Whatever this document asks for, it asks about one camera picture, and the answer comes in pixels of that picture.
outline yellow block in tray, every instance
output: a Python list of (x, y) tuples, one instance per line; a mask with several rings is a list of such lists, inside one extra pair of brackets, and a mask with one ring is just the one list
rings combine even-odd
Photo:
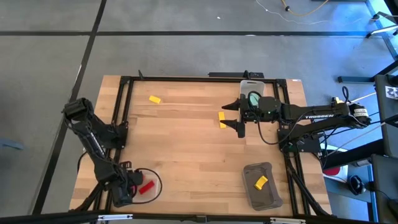
[(268, 181), (267, 177), (261, 176), (259, 180), (257, 180), (256, 184), (254, 184), (254, 187), (257, 188), (257, 190), (261, 190), (262, 186)]

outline gray tray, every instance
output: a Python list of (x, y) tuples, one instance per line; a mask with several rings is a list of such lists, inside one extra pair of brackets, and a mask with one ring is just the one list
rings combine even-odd
[[(254, 185), (261, 176), (267, 177), (268, 181), (262, 186), (261, 190), (258, 190)], [(283, 205), (283, 201), (276, 190), (272, 176), (272, 166), (269, 162), (245, 166), (243, 169), (243, 182), (249, 203), (256, 211), (278, 208)]]

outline white cable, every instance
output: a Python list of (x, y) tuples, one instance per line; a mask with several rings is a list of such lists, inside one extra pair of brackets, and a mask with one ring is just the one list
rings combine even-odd
[(333, 153), (337, 152), (337, 150), (341, 149), (342, 147), (344, 147), (344, 146), (347, 145), (348, 143), (350, 143), (350, 142), (352, 142), (352, 141), (354, 141), (354, 140), (356, 140), (356, 139), (358, 139), (358, 138), (364, 136), (364, 135), (367, 134), (367, 133), (370, 133), (370, 132), (376, 130), (377, 128), (380, 128), (381, 126), (383, 126), (383, 125), (385, 125), (385, 124), (386, 124), (386, 122), (383, 122), (383, 123), (381, 123), (379, 126), (377, 126), (377, 127), (375, 127), (375, 128), (372, 128), (372, 129), (370, 129), (369, 131), (366, 131), (365, 133), (360, 134), (359, 136), (356, 136), (355, 138), (353, 138), (353, 139), (349, 140), (348, 142), (342, 144), (340, 147), (338, 147), (337, 149), (335, 149), (333, 152), (329, 153), (328, 156), (330, 156), (330, 155), (332, 155)]
[(357, 101), (359, 101), (359, 100), (363, 100), (363, 99), (365, 99), (366, 97), (371, 96), (371, 95), (375, 95), (375, 94), (376, 94), (376, 92), (371, 93), (371, 94), (368, 94), (368, 95), (366, 95), (366, 96), (362, 96), (362, 97), (360, 97), (360, 98), (358, 98), (358, 99), (355, 99), (355, 100), (351, 100), (351, 102), (354, 103), (354, 102), (357, 102)]
[[(339, 24), (339, 22), (332, 22), (332, 21), (329, 21), (329, 20), (318, 21), (318, 22), (297, 22), (297, 21), (293, 21), (293, 20), (288, 20), (288, 19), (286, 19), (285, 17), (283, 17), (281, 14), (279, 14), (278, 12), (272, 12), (272, 11), (268, 10), (268, 9), (265, 8), (261, 3), (259, 3), (258, 0), (256, 0), (256, 2), (257, 2), (257, 4), (260, 5), (266, 12), (269, 12), (269, 13), (271, 13), (271, 14), (277, 14), (278, 16), (280, 16), (280, 17), (281, 17), (283, 20), (285, 20), (286, 22), (294, 22), (294, 23), (299, 24), (299, 25), (300, 25), (300, 24), (303, 24), (303, 25), (314, 25), (314, 24), (318, 24), (318, 23), (321, 23), (321, 22), (331, 22), (331, 23), (338, 23), (338, 24)], [(388, 15), (388, 16), (382, 16), (382, 18), (386, 18), (386, 17), (398, 17), (398, 16), (390, 16), (390, 15)], [(359, 18), (359, 19), (355, 20), (354, 22), (345, 23), (345, 24), (343, 24), (343, 26), (346, 26), (346, 25), (348, 25), (348, 24), (354, 24), (355, 22), (358, 22), (358, 21), (360, 21), (360, 20), (362, 20), (362, 19), (365, 19), (365, 18)]]

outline desk leg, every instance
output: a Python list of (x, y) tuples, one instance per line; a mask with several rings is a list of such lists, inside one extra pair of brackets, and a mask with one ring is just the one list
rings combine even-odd
[(383, 139), (367, 143), (346, 152), (336, 152), (328, 156), (324, 169), (341, 167), (353, 162), (369, 159), (372, 154), (384, 155)]

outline red object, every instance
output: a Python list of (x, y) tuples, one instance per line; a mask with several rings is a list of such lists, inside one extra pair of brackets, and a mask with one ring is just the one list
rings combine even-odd
[(139, 191), (140, 194), (144, 194), (149, 189), (153, 188), (154, 185), (155, 185), (154, 181), (151, 180), (148, 184), (146, 184), (145, 186), (141, 187), (141, 189), (139, 189), (138, 191)]
[(337, 175), (339, 172), (340, 172), (340, 167), (331, 168), (331, 169), (327, 169), (327, 170), (323, 171), (324, 174), (330, 175), (330, 176)]

